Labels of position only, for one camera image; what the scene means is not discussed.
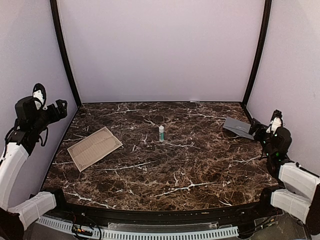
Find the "grey envelope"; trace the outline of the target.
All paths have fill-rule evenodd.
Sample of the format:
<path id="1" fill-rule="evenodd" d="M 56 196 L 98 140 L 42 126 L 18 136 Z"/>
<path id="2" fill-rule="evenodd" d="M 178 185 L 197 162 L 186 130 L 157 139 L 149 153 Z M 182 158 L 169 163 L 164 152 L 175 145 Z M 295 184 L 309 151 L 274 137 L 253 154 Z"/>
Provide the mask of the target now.
<path id="1" fill-rule="evenodd" d="M 235 133 L 237 136 L 254 140 L 254 137 L 249 134 L 250 127 L 249 123 L 231 117 L 227 117 L 223 124 L 224 129 Z"/>

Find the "beige letter paper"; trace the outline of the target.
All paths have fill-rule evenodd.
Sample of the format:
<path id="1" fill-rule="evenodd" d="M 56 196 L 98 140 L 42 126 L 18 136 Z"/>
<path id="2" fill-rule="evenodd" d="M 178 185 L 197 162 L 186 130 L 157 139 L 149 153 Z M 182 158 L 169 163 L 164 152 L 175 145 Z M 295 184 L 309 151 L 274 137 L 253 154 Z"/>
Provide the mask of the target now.
<path id="1" fill-rule="evenodd" d="M 97 163 L 123 144 L 103 127 L 67 149 L 79 172 Z"/>

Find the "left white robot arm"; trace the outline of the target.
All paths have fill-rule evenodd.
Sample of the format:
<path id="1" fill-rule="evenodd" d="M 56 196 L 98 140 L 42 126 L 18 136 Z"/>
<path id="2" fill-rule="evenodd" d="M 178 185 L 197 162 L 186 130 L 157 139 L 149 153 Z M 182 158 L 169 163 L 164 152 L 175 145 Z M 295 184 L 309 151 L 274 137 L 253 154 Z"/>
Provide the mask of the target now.
<path id="1" fill-rule="evenodd" d="M 52 210 L 60 218 L 67 218 L 70 206 L 56 194 L 41 191 L 23 203 L 9 207 L 9 197 L 18 174 L 31 156 L 37 143 L 43 147 L 46 139 L 41 133 L 48 126 L 67 116 L 68 103 L 56 100 L 45 106 L 39 98 L 27 96 L 15 104 L 16 120 L 5 137 L 5 148 L 0 158 L 0 234 L 3 238 L 22 238 L 24 232 L 42 215 Z"/>

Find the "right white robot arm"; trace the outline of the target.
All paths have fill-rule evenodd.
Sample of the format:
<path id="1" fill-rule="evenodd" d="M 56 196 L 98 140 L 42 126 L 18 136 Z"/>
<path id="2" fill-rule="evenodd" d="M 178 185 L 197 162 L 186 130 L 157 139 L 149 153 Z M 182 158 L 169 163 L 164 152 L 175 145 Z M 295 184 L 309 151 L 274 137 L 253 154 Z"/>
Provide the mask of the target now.
<path id="1" fill-rule="evenodd" d="M 291 161 L 287 152 L 292 143 L 290 131 L 280 116 L 274 116 L 268 126 L 252 119 L 249 134 L 261 143 L 270 175 L 279 187 L 269 197 L 255 205 L 255 213 L 266 217 L 279 208 L 296 217 L 310 231 L 320 229 L 320 177 Z"/>

